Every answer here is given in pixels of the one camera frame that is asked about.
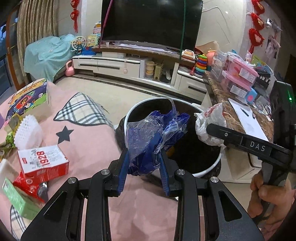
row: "black pen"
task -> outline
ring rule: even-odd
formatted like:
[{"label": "black pen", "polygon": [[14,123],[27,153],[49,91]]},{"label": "black pen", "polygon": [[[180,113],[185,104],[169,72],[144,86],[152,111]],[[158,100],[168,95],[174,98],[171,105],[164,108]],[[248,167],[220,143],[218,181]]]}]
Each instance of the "black pen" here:
[{"label": "black pen", "polygon": [[241,108],[241,110],[243,111],[243,113],[245,113],[247,115],[247,117],[249,117],[248,113],[245,112],[243,108]]}]

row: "curtain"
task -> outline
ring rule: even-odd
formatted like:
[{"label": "curtain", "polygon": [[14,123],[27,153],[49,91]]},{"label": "curtain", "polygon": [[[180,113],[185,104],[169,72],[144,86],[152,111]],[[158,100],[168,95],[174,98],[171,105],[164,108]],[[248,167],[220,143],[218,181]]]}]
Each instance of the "curtain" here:
[{"label": "curtain", "polygon": [[57,36],[55,1],[22,0],[17,23],[17,49],[26,84],[28,84],[27,75],[24,71],[26,47],[44,37]]}]

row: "plaid fabric patch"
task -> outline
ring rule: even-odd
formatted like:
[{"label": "plaid fabric patch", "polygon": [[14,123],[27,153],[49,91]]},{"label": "plaid fabric patch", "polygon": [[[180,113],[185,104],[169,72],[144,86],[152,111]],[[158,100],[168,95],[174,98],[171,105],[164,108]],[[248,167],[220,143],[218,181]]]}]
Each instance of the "plaid fabric patch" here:
[{"label": "plaid fabric patch", "polygon": [[109,125],[112,122],[105,116],[106,111],[89,96],[78,92],[54,117],[54,121],[70,121],[81,126]]},{"label": "plaid fabric patch", "polygon": [[19,241],[23,232],[31,223],[31,220],[21,217],[17,210],[11,205],[10,208],[10,224],[11,224],[11,234],[13,237]]}]

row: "television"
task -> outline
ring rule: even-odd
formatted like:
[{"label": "television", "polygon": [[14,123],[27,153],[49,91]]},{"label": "television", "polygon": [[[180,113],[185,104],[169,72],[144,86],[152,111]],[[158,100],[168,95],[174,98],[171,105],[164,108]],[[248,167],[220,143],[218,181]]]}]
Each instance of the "television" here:
[{"label": "television", "polygon": [[[110,0],[102,1],[102,24]],[[202,0],[187,0],[182,49],[196,43]],[[181,48],[184,0],[114,0],[107,17],[102,41],[133,41]]]}]

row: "pink kettlebell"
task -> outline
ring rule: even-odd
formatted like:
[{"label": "pink kettlebell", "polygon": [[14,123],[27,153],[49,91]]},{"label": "pink kettlebell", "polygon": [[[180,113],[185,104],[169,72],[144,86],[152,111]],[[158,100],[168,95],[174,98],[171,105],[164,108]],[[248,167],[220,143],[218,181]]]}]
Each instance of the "pink kettlebell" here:
[{"label": "pink kettlebell", "polygon": [[65,71],[65,75],[66,76],[73,76],[73,75],[75,75],[75,69],[74,69],[74,67],[73,67],[73,62],[72,62],[72,60],[70,60],[70,61],[68,61],[67,63],[66,63],[66,71]]}]

